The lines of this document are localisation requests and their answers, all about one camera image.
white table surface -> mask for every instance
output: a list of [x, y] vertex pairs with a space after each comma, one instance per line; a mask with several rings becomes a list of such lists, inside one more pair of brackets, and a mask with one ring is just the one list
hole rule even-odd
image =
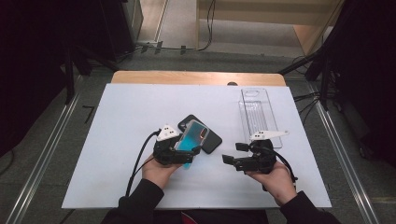
[[[189, 170], [178, 169], [164, 190], [159, 209], [271, 208], [274, 199], [255, 180], [222, 162], [222, 154], [246, 157], [235, 150], [244, 142], [238, 101], [240, 86], [107, 84], [78, 159], [62, 208], [118, 206], [146, 138], [164, 124], [194, 114], [222, 139], [212, 153], [197, 155]], [[277, 152], [290, 163], [297, 181], [316, 207], [331, 207], [301, 119], [288, 87], [255, 87], [268, 92], [282, 136]], [[153, 137], [140, 164], [152, 153]], [[141, 179], [135, 177], [132, 190]]]

clear plastic tray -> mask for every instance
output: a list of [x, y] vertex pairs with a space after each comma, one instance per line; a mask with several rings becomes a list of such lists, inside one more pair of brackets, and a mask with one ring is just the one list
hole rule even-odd
[[[238, 104], [247, 143], [257, 131], [278, 131], [266, 89], [242, 89]], [[272, 138], [271, 141], [274, 148], [282, 147], [280, 137]]]

sleeve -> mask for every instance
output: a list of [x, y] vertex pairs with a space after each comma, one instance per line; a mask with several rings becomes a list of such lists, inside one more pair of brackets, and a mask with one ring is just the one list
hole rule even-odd
[[340, 223], [332, 214], [319, 211], [303, 191], [280, 207], [280, 211], [290, 224], [333, 224]]
[[102, 224], [152, 223], [153, 211], [163, 198], [163, 190], [147, 179], [141, 179], [129, 197], [121, 197], [119, 207], [111, 209]]

cable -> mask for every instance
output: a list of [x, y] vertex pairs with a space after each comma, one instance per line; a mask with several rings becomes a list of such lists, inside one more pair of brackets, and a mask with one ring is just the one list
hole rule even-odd
[[294, 97], [293, 97], [293, 100], [294, 100], [294, 102], [299, 102], [299, 101], [302, 101], [302, 100], [304, 100], [304, 99], [310, 98], [310, 97], [312, 97], [312, 96], [317, 96], [317, 97], [319, 97], [319, 96], [320, 96], [320, 92], [314, 91], [314, 92], [311, 92], [311, 93], [306, 94], [306, 95], [294, 96]]
[[313, 100], [313, 101], [311, 102], [311, 108], [309, 108], [308, 112], [307, 112], [306, 115], [305, 115], [305, 118], [304, 118], [304, 120], [303, 120], [303, 126], [305, 125], [306, 118], [308, 118], [309, 113], [311, 112], [311, 110], [314, 108], [315, 104], [316, 104], [318, 101], [319, 101], [319, 98], [318, 98], [318, 99], [315, 99], [315, 100]]
[[295, 187], [295, 185], [296, 185], [295, 183], [296, 183], [296, 180], [297, 180], [298, 178], [294, 176], [294, 172], [293, 172], [293, 170], [291, 169], [290, 164], [288, 163], [288, 161], [287, 161], [283, 156], [281, 156], [279, 153], [277, 153], [276, 151], [274, 151], [274, 150], [272, 150], [272, 149], [270, 149], [270, 148], [268, 148], [268, 147], [255, 147], [255, 148], [261, 148], [261, 149], [266, 150], [267, 152], [270, 152], [270, 153], [272, 153], [272, 154], [275, 154], [275, 155], [283, 162], [283, 164], [285, 164], [285, 166], [288, 167], [289, 172], [290, 172], [291, 181], [292, 181], [292, 183], [293, 183], [293, 185], [294, 185], [294, 187]]
[[[214, 18], [215, 18], [215, 9], [216, 9], [216, 0], [212, 0], [212, 2], [211, 2], [211, 4], [210, 4], [210, 7], [209, 7], [209, 10], [207, 11], [207, 15], [206, 15], [207, 29], [208, 29], [208, 31], [209, 31], [209, 40], [207, 41], [206, 46], [205, 46], [204, 48], [202, 48], [202, 49], [176, 49], [176, 48], [163, 48], [163, 47], [158, 48], [158, 47], [153, 47], [153, 46], [150, 46], [150, 45], [142, 45], [142, 44], [140, 44], [140, 45], [138, 45], [138, 46], [142, 47], [142, 49], [143, 49], [143, 48], [148, 48], [148, 49], [170, 49], [170, 50], [173, 49], [173, 50], [194, 50], [194, 51], [202, 51], [202, 50], [205, 50], [205, 49], [207, 49], [207, 48], [212, 44], [213, 20], [214, 20]], [[212, 10], [212, 16], [211, 16], [211, 19], [210, 19], [211, 22], [210, 22], [210, 24], [209, 24], [210, 10]]]
[[4, 168], [1, 172], [0, 172], [0, 176], [3, 175], [11, 166], [12, 163], [14, 163], [14, 159], [15, 159], [15, 153], [13, 150], [10, 150], [11, 153], [11, 160], [9, 161], [8, 165], [6, 166], [6, 168]]
[[143, 144], [142, 148], [140, 149], [139, 155], [137, 156], [137, 159], [136, 159], [136, 163], [134, 164], [134, 171], [132, 172], [132, 175], [131, 175], [131, 177], [129, 178], [128, 187], [127, 187], [126, 193], [125, 193], [125, 196], [126, 196], [126, 197], [128, 197], [129, 194], [130, 194], [130, 192], [131, 192], [131, 186], [132, 186], [132, 184], [134, 183], [134, 176], [135, 176], [136, 173], [143, 167], [143, 165], [145, 165], [147, 162], [149, 162], [149, 161], [145, 162], [145, 163], [144, 163], [142, 166], [140, 166], [140, 168], [136, 171], [137, 165], [138, 165], [139, 162], [140, 162], [140, 158], [142, 157], [142, 154], [143, 154], [143, 151], [145, 150], [146, 144], [149, 142], [149, 140], [151, 139], [152, 136], [158, 135], [158, 134], [160, 134], [160, 132], [161, 132], [161, 129], [160, 129], [159, 131], [154, 132], [154, 133], [152, 133], [151, 135], [149, 135], [148, 138], [146, 139], [145, 143]]
[[[301, 56], [298, 56], [298, 57], [294, 58], [293, 61], [291, 62], [291, 64], [294, 64], [294, 62], [295, 62], [297, 59], [299, 59], [299, 58], [304, 58], [304, 59], [306, 60], [306, 62], [309, 63], [309, 61], [305, 58], [305, 56], [304, 56], [304, 55], [301, 55]], [[298, 73], [300, 73], [300, 74], [302, 74], [302, 75], [305, 75], [304, 72], [300, 72], [299, 70], [297, 70], [297, 68], [294, 69], [294, 71], [296, 71], [296, 72], [298, 72]]]
[[[212, 10], [212, 21], [209, 26], [209, 14], [210, 14], [210, 9], [213, 7]], [[207, 16], [206, 16], [206, 23], [207, 23], [207, 29], [209, 31], [209, 40], [207, 41], [207, 44], [204, 48], [198, 49], [198, 50], [205, 50], [207, 49], [211, 44], [212, 44], [212, 36], [213, 36], [213, 18], [215, 18], [215, 9], [216, 9], [216, 0], [213, 0], [212, 3], [210, 4], [209, 10], [207, 11]]]
[[66, 220], [74, 213], [74, 211], [76, 211], [76, 209], [72, 209], [70, 210], [67, 215], [64, 217], [64, 219], [62, 219], [62, 221], [59, 224], [64, 224], [66, 222]]
[[311, 103], [306, 105], [302, 110], [298, 112], [299, 115], [301, 115], [309, 106], [311, 106], [318, 98], [314, 99]]
[[[130, 55], [132, 55], [132, 54], [134, 54], [134, 53], [136, 53], [136, 52], [138, 52], [138, 51], [140, 51], [140, 50], [142, 50], [142, 49], [143, 49], [143, 48], [138, 48], [138, 49], [135, 49], [135, 50], [132, 51], [132, 52], [129, 52], [129, 53], [126, 53], [126, 54], [122, 55], [123, 58], [122, 58], [119, 62], [116, 62], [116, 64], [122, 63], [122, 62], [123, 62], [125, 59], [127, 59]], [[93, 61], [95, 61], [95, 59], [91, 59], [91, 61], [89, 62], [92, 68], [97, 68], [97, 67], [103, 67], [103, 66], [104, 66], [104, 65], [102, 65], [102, 64], [100, 64], [100, 63], [94, 63]]]

wooden tabletop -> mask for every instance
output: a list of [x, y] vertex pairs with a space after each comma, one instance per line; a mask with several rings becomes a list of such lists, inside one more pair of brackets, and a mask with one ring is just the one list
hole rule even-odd
[[286, 86], [280, 74], [222, 73], [185, 71], [118, 71], [111, 83], [174, 84], [174, 85], [227, 85]]

